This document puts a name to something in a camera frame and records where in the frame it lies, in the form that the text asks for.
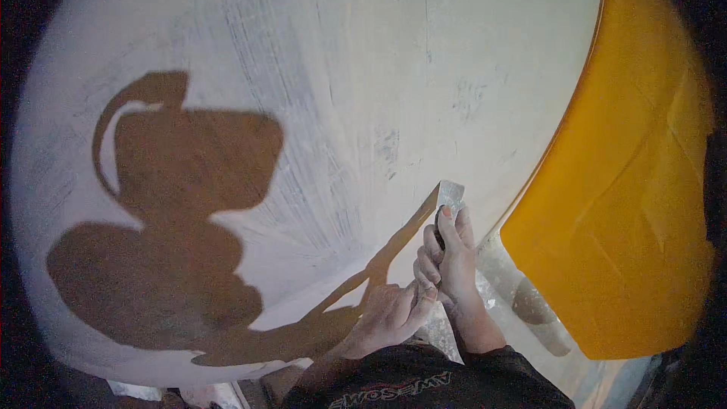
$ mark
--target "yellow panel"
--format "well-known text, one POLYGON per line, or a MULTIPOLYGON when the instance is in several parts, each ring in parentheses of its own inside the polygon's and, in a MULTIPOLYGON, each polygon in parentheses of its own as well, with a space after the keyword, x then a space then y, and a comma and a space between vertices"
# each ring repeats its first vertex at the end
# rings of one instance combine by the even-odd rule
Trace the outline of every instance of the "yellow panel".
POLYGON ((678 347, 709 285, 704 71, 669 0, 603 0, 590 58, 501 230, 591 359, 678 347))

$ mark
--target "white curved surface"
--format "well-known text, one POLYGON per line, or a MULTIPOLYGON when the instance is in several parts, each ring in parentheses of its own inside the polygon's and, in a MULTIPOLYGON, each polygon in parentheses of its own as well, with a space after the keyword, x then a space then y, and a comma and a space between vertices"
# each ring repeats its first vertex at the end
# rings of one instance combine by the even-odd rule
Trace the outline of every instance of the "white curved surface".
MULTIPOLYGON (((17 255, 51 352, 87 373, 150 386, 281 365, 201 367, 192 351, 122 346, 60 299, 45 259, 65 231, 80 222, 142 227, 104 193, 90 144, 106 104, 132 80, 186 69, 186 107, 263 111, 283 125, 263 204, 212 219, 245 243, 237 272, 262 295, 252 327, 267 330, 296 322, 363 268, 441 178, 467 187, 477 235, 494 225, 568 105, 598 4, 64 0, 29 73, 12 155, 17 255), (251 33, 241 48, 242 23, 251 33), (261 66, 246 78, 241 60, 256 55, 261 66), (286 199, 291 192, 300 203, 286 199), (338 218, 352 212, 342 230, 338 218)), ((103 167, 113 180, 110 148, 103 167)), ((397 259, 390 280, 411 279, 411 259, 397 259)))

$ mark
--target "sleeve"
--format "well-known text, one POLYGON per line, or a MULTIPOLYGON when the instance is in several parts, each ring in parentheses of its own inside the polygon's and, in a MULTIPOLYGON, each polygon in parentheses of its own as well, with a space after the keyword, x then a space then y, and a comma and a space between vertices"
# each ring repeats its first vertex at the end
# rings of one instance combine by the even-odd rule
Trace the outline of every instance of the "sleeve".
POLYGON ((305 407, 314 407, 317 395, 312 395, 303 387, 295 386, 285 395, 281 409, 299 409, 305 407))
POLYGON ((486 354, 469 354, 468 359, 478 373, 522 406, 575 408, 570 398, 510 346, 486 354))

